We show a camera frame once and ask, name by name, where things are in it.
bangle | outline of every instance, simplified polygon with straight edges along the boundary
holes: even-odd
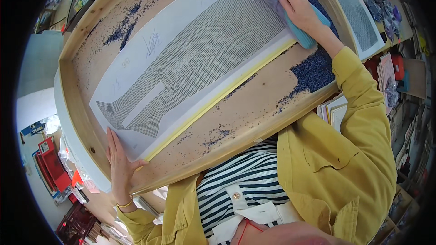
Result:
[[[129,196],[130,196],[130,202],[126,205],[119,205],[117,203],[116,205],[118,206],[118,208],[125,208],[125,207],[129,206],[134,201],[134,196],[132,194],[129,194]]]

wooden table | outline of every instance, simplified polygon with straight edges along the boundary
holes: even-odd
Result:
[[[84,14],[65,45],[68,49],[61,54],[60,73],[68,112],[83,145],[108,179],[106,133],[88,105],[90,98],[123,42],[172,1],[98,0]],[[107,42],[117,30],[123,34]],[[290,125],[336,92],[338,88],[333,81],[313,93],[303,90],[292,99],[286,98],[298,84],[290,69],[314,51],[298,44],[292,46],[217,103],[156,155],[149,166],[134,174],[131,190],[134,195],[182,180],[229,159]],[[163,210],[154,204],[161,200],[152,194],[143,197],[157,211]]]

woman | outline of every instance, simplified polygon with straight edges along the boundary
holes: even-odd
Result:
[[[324,26],[308,0],[279,0],[333,59],[348,100],[341,134],[310,112],[247,151],[171,184],[163,225],[129,194],[134,170],[108,128],[118,217],[136,244],[366,244],[395,194],[384,96],[359,58]]]

yellow shirt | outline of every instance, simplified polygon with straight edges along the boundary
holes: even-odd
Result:
[[[396,169],[384,96],[359,58],[344,47],[333,59],[348,101],[341,133],[310,112],[279,133],[279,183],[300,216],[322,231],[367,244],[387,216]],[[206,245],[196,194],[198,175],[168,188],[163,225],[138,209],[118,217],[135,244]]]

striped shirt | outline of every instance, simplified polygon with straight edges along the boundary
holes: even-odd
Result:
[[[206,238],[213,235],[213,227],[235,216],[232,199],[226,191],[232,184],[242,190],[248,208],[269,201],[275,205],[289,201],[277,177],[276,137],[256,144],[205,174],[197,187],[197,198]],[[273,221],[266,226],[278,224]]]

